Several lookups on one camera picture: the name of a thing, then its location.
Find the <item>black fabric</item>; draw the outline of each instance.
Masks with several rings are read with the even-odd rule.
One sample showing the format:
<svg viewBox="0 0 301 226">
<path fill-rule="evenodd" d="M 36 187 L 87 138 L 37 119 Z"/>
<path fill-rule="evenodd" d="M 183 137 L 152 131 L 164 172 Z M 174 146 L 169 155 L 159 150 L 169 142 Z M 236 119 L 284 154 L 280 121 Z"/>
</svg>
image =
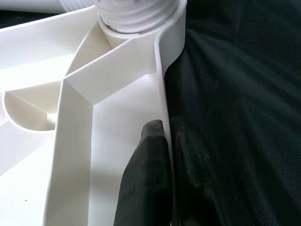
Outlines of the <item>black fabric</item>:
<svg viewBox="0 0 301 226">
<path fill-rule="evenodd" d="M 178 216 L 182 226 L 253 226 L 223 160 L 183 117 L 170 122 Z"/>
<path fill-rule="evenodd" d="M 0 28 L 23 24 L 34 20 L 40 20 L 55 14 L 30 13 L 0 10 Z"/>
<path fill-rule="evenodd" d="M 114 226 L 170 226 L 172 195 L 162 121 L 151 121 L 123 174 Z"/>
<path fill-rule="evenodd" d="M 166 95 L 170 118 L 198 130 L 173 129 L 173 146 L 189 158 L 180 169 L 192 170 L 178 182 L 203 201 L 182 222 L 199 214 L 191 225 L 301 225 L 301 1 L 188 0 L 186 26 Z M 197 185 L 208 181 L 221 190 L 204 193 Z M 192 200 L 182 189 L 179 201 Z M 231 218 L 244 208 L 251 220 Z"/>
</svg>

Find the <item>white plastic surface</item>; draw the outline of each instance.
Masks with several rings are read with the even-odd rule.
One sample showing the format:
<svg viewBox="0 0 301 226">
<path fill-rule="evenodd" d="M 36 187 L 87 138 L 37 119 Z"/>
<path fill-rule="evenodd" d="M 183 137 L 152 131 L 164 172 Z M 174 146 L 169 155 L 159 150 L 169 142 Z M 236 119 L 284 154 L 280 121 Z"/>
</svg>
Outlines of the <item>white plastic surface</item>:
<svg viewBox="0 0 301 226">
<path fill-rule="evenodd" d="M 96 17 L 95 8 L 89 7 L 0 30 L 0 91 L 7 90 L 4 110 L 13 124 L 31 131 L 54 130 L 61 79 L 102 53 L 95 45 L 101 36 L 89 39 Z M 79 46 L 88 51 L 80 59 L 74 58 Z"/>
<path fill-rule="evenodd" d="M 165 22 L 179 0 L 93 0 L 102 20 L 113 30 L 136 33 Z"/>
<path fill-rule="evenodd" d="M 113 49 L 63 80 L 45 226 L 113 225 L 143 125 L 161 119 L 170 144 L 163 75 L 184 46 L 185 6 L 141 35 L 100 23 Z"/>
<path fill-rule="evenodd" d="M 19 139 L 30 135 L 19 134 Z M 47 141 L 0 175 L 1 226 L 43 225 L 52 157 L 53 141 Z"/>
<path fill-rule="evenodd" d="M 92 0 L 1 0 L 0 10 L 65 13 L 92 5 Z"/>
<path fill-rule="evenodd" d="M 113 225 L 121 176 L 140 140 L 144 124 L 161 119 L 170 144 L 163 76 L 184 46 L 185 7 L 186 0 L 181 0 L 165 23 L 143 34 L 113 32 L 99 18 L 97 22 L 93 7 L 63 15 L 61 19 L 72 23 L 73 17 L 75 22 L 69 34 L 60 31 L 47 43 L 42 43 L 45 45 L 43 49 L 48 46 L 50 53 L 52 40 L 63 37 L 63 40 L 71 39 L 72 43 L 74 33 L 70 31 L 82 35 L 77 14 L 82 16 L 81 23 L 85 17 L 91 19 L 87 22 L 89 26 L 84 28 L 87 30 L 82 43 L 74 42 L 79 46 L 78 50 L 75 52 L 71 48 L 75 57 L 67 68 L 68 76 L 61 77 L 61 84 L 53 80 L 6 92 L 7 115 L 20 128 L 43 134 L 57 120 L 43 225 Z M 25 26 L 26 31 L 36 32 L 40 27 L 47 33 L 49 28 L 63 26 L 57 17 L 37 23 Z M 5 35 L 11 47 L 14 44 L 20 46 L 18 39 L 11 35 L 22 29 L 20 26 L 13 33 L 9 33 L 9 29 L 4 31 L 8 32 Z M 30 41 L 32 37 L 25 39 L 25 49 L 27 46 L 33 48 L 34 58 L 29 58 L 30 63 L 36 62 L 39 56 L 62 55 L 60 51 L 50 56 L 47 52 L 39 52 L 42 46 L 35 46 Z M 70 43 L 62 42 L 60 47 L 65 48 Z M 19 54 L 29 56 L 29 50 L 22 52 L 20 49 Z M 17 49 L 13 56 L 11 59 L 28 63 L 18 55 Z M 55 100 L 59 88 L 56 114 Z"/>
<path fill-rule="evenodd" d="M 45 137 L 40 134 L 26 133 L 16 128 L 5 117 L 0 105 L 0 177 L 45 141 Z"/>
</svg>

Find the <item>threaded neck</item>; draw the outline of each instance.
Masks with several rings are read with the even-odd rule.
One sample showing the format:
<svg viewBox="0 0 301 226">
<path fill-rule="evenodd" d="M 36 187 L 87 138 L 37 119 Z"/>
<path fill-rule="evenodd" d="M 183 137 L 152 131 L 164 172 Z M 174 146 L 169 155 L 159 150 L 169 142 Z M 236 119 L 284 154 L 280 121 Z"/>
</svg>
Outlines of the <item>threaded neck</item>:
<svg viewBox="0 0 301 226">
<path fill-rule="evenodd" d="M 93 0 L 103 21 L 123 33 L 149 30 L 166 21 L 178 0 Z"/>
</svg>

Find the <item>dark cloth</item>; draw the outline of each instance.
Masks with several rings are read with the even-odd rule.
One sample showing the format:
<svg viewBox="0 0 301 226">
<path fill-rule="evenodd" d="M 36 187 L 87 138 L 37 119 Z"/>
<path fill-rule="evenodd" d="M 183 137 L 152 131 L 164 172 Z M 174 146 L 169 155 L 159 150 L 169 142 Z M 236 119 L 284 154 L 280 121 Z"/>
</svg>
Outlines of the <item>dark cloth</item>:
<svg viewBox="0 0 301 226">
<path fill-rule="evenodd" d="M 48 13 L 29 13 L 0 10 L 0 28 L 40 20 L 54 15 L 55 14 Z"/>
<path fill-rule="evenodd" d="M 170 118 L 193 125 L 172 135 L 177 161 L 188 158 L 178 182 L 195 179 L 203 199 L 184 225 L 301 225 L 301 1 L 188 0 L 185 47 L 165 86 Z M 197 187 L 211 181 L 214 195 Z M 238 208 L 251 220 L 232 216 Z"/>
</svg>

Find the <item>white cylinder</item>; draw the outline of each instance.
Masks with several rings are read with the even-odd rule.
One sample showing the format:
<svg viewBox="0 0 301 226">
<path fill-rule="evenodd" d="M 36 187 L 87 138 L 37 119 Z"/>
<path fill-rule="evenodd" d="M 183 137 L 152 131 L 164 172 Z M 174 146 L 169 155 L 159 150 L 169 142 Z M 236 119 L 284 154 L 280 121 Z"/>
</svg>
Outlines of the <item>white cylinder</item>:
<svg viewBox="0 0 301 226">
<path fill-rule="evenodd" d="M 93 0 L 102 20 L 113 30 L 136 33 L 165 22 L 179 0 Z"/>
<path fill-rule="evenodd" d="M 0 10 L 38 13 L 65 13 L 92 5 L 92 0 L 0 0 Z"/>
</svg>

